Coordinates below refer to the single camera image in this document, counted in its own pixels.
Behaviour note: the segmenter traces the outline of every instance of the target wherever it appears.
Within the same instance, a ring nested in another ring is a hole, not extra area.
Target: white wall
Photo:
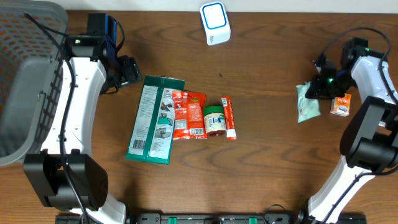
[[[198,11],[212,0],[49,0],[65,9],[126,11]],[[239,12],[398,13],[398,0],[222,0]]]

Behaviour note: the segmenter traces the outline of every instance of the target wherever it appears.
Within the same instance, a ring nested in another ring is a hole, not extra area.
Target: gray plastic basket
[[[65,10],[52,2],[0,2],[0,166],[40,152],[62,86],[57,48],[24,12],[60,32],[68,24]],[[51,34],[62,43],[62,35]]]

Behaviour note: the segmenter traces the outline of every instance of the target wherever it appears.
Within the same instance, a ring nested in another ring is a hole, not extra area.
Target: red tube package
[[[226,123],[226,138],[227,140],[236,140],[234,114],[232,112],[231,96],[222,96],[225,123]]]
[[[207,139],[203,121],[204,93],[173,91],[175,122],[173,140]]]

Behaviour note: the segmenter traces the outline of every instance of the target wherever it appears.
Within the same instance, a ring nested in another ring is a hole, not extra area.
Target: red and white package
[[[205,104],[206,95],[174,90],[172,98],[175,105],[173,140],[207,139],[203,120],[203,104]]]
[[[226,123],[226,138],[227,140],[236,140],[234,114],[232,112],[231,96],[222,96],[225,123]]]

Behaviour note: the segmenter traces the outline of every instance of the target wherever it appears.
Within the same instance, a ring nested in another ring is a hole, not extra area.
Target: wood grain
[[[86,11],[69,11],[69,32],[85,31]],[[229,13],[231,39],[209,47],[195,12],[108,12],[124,27],[120,54],[134,56],[143,73],[186,80],[207,103],[233,98],[238,140],[175,141],[169,166],[127,161],[142,84],[98,100],[95,160],[108,172],[109,191],[130,210],[164,213],[263,212],[280,203],[298,211],[338,162],[340,137],[360,106],[353,95],[347,118],[329,113],[297,124],[296,85],[316,73],[312,60],[337,33],[371,26],[392,40],[390,74],[398,83],[398,16],[364,14]],[[370,47],[384,50],[376,35]],[[338,41],[328,53],[336,64]],[[0,168],[0,223],[53,223],[58,211],[41,206],[21,164]],[[376,177],[345,208],[368,223],[398,223],[396,175]]]

